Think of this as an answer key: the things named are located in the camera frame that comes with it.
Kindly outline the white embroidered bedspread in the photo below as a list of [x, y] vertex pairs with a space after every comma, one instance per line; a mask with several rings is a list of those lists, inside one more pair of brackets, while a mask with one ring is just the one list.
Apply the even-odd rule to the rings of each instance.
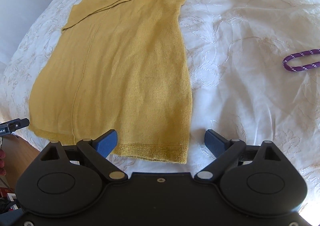
[[289, 72], [283, 59], [319, 48], [319, 0], [186, 0], [179, 17], [193, 116], [187, 164], [110, 155], [127, 173], [195, 173], [214, 156], [211, 128], [249, 145], [273, 141], [308, 185], [300, 215], [319, 224], [319, 69]]

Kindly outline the yellow knit sweater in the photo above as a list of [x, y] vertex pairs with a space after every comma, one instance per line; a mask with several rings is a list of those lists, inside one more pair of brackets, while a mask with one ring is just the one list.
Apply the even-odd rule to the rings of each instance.
[[192, 95], [186, 0], [82, 0], [29, 98], [29, 129], [73, 145], [114, 129], [120, 156], [186, 163]]

